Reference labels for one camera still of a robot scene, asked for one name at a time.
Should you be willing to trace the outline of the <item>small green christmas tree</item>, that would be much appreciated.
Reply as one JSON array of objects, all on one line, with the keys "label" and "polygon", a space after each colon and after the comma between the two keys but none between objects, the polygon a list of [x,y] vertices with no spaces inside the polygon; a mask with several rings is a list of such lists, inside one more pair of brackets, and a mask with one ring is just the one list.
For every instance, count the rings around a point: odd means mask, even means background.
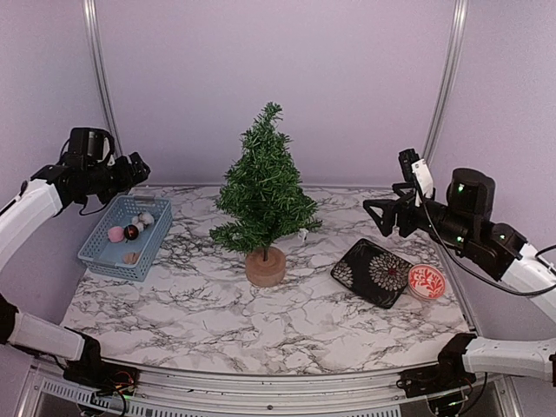
[{"label": "small green christmas tree", "polygon": [[282,107],[267,103],[241,135],[242,155],[225,175],[215,206],[231,217],[209,231],[213,242],[245,255],[245,274],[258,288],[279,285],[286,256],[275,241],[321,226],[317,203],[301,187],[301,173],[278,130]]}]

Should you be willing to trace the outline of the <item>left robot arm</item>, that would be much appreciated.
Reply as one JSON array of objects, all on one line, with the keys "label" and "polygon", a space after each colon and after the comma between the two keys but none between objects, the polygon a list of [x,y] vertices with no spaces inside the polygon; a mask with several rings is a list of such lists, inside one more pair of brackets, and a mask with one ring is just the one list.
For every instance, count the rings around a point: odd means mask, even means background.
[{"label": "left robot arm", "polygon": [[[1,210],[1,263],[46,221],[68,206],[85,206],[91,195],[106,207],[118,194],[149,178],[150,168],[136,152],[116,156],[116,140],[106,130],[76,127],[62,147],[57,163],[39,169],[22,183],[19,193]],[[1,300],[1,342],[33,353],[64,359],[67,369],[92,387],[109,380],[97,340],[24,313]]]}]

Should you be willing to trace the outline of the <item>clear string ornament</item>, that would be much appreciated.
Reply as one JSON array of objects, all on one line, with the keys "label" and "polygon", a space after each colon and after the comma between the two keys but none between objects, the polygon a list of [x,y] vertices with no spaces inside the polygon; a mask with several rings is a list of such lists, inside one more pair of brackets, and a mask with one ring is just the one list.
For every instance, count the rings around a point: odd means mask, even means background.
[{"label": "clear string ornament", "polygon": [[301,240],[301,242],[305,242],[308,238],[308,230],[306,228],[301,228],[298,233],[298,237]]}]

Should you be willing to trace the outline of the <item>dark red ball ornament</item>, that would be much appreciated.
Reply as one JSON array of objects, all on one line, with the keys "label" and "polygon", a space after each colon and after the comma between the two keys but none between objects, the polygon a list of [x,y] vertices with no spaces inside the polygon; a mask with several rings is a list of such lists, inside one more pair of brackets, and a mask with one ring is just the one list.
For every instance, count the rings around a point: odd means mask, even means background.
[{"label": "dark red ball ornament", "polygon": [[134,241],[138,238],[139,234],[139,228],[134,224],[130,224],[123,229],[123,236],[128,241]]}]

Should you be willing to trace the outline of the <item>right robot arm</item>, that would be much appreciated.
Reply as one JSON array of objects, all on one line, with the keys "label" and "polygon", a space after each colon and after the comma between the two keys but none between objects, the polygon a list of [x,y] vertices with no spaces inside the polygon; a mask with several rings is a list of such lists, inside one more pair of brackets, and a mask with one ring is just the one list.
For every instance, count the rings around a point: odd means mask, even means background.
[{"label": "right robot arm", "polygon": [[[439,243],[454,263],[468,259],[480,280],[510,295],[529,299],[549,318],[555,316],[555,267],[541,251],[507,223],[492,222],[495,181],[475,169],[452,173],[446,203],[427,198],[416,172],[393,186],[395,200],[366,200],[363,208],[380,232],[394,229],[406,237],[419,229]],[[527,376],[555,381],[555,340],[498,341],[457,334],[438,355],[430,381],[450,388],[462,376],[477,373]]]}]

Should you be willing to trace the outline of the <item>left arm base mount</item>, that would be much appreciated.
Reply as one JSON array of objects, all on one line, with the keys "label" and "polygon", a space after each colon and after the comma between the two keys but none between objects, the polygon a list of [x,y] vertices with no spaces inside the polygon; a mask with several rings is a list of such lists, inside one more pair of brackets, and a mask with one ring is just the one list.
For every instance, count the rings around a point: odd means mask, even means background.
[{"label": "left arm base mount", "polygon": [[132,394],[138,377],[139,370],[135,367],[104,361],[96,366],[69,362],[63,371],[65,380],[92,387],[98,391],[98,396]]}]

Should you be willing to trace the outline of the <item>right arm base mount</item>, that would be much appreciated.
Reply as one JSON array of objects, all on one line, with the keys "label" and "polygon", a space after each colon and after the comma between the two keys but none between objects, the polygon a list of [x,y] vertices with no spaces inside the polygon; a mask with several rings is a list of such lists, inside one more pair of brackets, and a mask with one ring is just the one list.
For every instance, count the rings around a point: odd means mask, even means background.
[{"label": "right arm base mount", "polygon": [[400,378],[396,381],[396,387],[403,390],[407,398],[414,398],[471,386],[476,381],[475,374],[435,364],[401,372]]}]

